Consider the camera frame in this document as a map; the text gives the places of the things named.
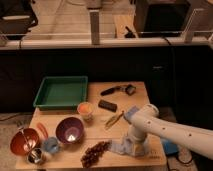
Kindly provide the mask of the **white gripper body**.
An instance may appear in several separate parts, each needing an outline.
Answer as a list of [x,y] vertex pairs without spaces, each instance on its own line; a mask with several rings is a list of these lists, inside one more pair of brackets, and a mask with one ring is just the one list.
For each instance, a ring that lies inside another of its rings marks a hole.
[[142,156],[144,154],[144,146],[142,142],[135,142],[131,139],[127,140],[127,153],[131,156]]

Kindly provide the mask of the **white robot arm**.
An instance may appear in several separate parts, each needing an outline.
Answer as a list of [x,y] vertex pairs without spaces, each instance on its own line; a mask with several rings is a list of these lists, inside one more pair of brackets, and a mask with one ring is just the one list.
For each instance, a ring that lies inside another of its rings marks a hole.
[[213,160],[213,130],[161,120],[158,116],[159,110],[153,104],[141,109],[134,106],[124,114],[134,137],[140,139],[143,133],[151,133]]

